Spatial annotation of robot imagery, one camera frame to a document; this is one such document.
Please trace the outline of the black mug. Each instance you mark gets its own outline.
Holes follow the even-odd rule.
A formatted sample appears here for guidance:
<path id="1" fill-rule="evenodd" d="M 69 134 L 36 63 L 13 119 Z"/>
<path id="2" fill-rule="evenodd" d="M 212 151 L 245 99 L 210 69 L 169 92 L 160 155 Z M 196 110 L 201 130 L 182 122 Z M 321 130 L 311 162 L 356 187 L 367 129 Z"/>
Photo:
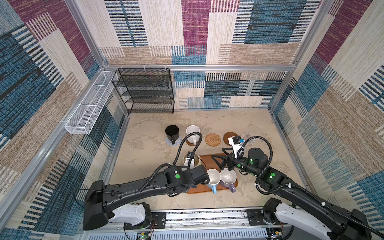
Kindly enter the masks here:
<path id="1" fill-rule="evenodd" d="M 174 143 L 180 137 L 179 127 L 176 125 L 167 126 L 165 129 L 167 137 Z"/>

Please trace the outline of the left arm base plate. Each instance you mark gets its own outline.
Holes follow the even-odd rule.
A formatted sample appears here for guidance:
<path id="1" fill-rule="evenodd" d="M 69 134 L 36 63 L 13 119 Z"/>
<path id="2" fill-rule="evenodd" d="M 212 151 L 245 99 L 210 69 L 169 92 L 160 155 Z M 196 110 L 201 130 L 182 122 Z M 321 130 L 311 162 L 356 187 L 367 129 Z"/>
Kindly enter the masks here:
<path id="1" fill-rule="evenodd" d="M 149 216 L 145 216 L 144 221 L 131 225 L 124 223 L 124 230 L 149 230 L 149 229 L 164 229 L 166 226 L 166 212 L 151 212 Z"/>

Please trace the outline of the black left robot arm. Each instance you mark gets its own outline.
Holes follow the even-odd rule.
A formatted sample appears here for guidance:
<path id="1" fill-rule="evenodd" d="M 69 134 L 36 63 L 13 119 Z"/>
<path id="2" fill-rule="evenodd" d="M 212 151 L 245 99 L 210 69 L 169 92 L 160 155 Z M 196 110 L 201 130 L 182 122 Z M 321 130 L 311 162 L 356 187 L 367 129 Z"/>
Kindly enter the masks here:
<path id="1" fill-rule="evenodd" d="M 186 193 L 198 185 L 207 185 L 210 177 L 203 166 L 191 168 L 192 163 L 177 166 L 164 163 L 155 169 L 147 178 L 133 182 L 106 185 L 98 180 L 86 190 L 84 201 L 84 231 L 91 231 L 107 225 L 121 215 L 121 220 L 131 224 L 135 217 L 143 211 L 139 223 L 149 221 L 150 209 L 143 204 L 133 205 L 134 201 L 153 196 L 167 195 L 175 197 Z"/>

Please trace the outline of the beige ceramic mug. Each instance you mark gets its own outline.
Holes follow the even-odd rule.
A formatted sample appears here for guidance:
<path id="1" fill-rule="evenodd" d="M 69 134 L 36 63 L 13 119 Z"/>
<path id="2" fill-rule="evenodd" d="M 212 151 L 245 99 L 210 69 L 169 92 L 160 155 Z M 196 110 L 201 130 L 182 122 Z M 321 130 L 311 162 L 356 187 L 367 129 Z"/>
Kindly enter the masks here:
<path id="1" fill-rule="evenodd" d="M 185 156 L 182 160 L 182 165 L 188 166 L 189 160 L 190 160 L 189 155 L 185 154 Z M 202 165 L 202 161 L 201 161 L 200 156 L 198 154 L 194 154 L 194 157 L 191 160 L 191 164 L 189 165 L 190 169 L 193 169 L 193 168 L 201 166 L 201 165 Z"/>

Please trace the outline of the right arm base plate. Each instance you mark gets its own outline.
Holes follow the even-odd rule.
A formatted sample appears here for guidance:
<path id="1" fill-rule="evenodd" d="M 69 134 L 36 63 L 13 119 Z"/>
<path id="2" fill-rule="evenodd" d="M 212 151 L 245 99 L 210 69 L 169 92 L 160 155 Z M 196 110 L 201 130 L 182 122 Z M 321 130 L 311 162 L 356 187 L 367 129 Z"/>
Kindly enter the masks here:
<path id="1" fill-rule="evenodd" d="M 291 227 L 292 225 L 280 222 L 276 215 L 276 210 L 265 210 L 262 208 L 247 209 L 243 212 L 244 217 L 248 220 L 250 226 L 272 227 Z"/>

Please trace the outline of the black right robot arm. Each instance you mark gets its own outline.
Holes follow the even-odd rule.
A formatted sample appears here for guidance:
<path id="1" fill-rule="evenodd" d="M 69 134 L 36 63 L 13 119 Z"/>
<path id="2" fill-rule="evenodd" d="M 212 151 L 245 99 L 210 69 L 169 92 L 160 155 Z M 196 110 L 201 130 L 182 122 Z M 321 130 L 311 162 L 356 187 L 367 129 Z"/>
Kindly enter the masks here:
<path id="1" fill-rule="evenodd" d="M 290 224 L 322 240 L 370 240 L 372 235 L 380 238 L 384 234 L 369 226 L 367 217 L 361 211 L 348 211 L 313 194 L 295 183 L 291 178 L 271 167 L 273 159 L 272 146 L 268 140 L 260 137 L 270 151 L 266 155 L 260 148 L 251 148 L 245 157 L 248 140 L 241 136 L 228 139 L 232 153 L 223 148 L 225 156 L 217 165 L 221 170 L 237 168 L 242 175 L 252 175 L 255 187 L 262 195 L 276 195 L 299 207 L 298 210 L 284 204 L 278 199 L 270 198 L 262 208 L 264 221 Z"/>

